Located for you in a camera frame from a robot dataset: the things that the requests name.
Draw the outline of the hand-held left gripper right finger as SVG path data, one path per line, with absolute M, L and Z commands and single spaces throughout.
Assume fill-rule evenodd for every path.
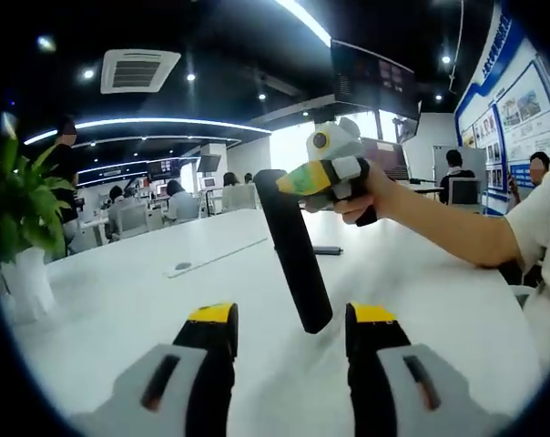
M 493 436 L 510 421 L 473 400 L 467 379 L 410 343 L 381 306 L 347 303 L 345 350 L 357 436 Z

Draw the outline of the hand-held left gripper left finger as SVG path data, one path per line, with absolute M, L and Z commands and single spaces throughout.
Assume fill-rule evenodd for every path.
M 235 384 L 239 312 L 233 302 L 192 312 L 115 380 L 108 400 L 71 417 L 84 436 L 224 436 Z

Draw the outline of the person's right hand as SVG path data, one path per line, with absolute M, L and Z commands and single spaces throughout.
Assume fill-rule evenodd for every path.
M 357 193 L 333 207 L 347 224 L 365 226 L 377 218 L 386 217 L 400 188 L 377 164 L 366 161 L 365 168 L 368 172 L 357 181 Z

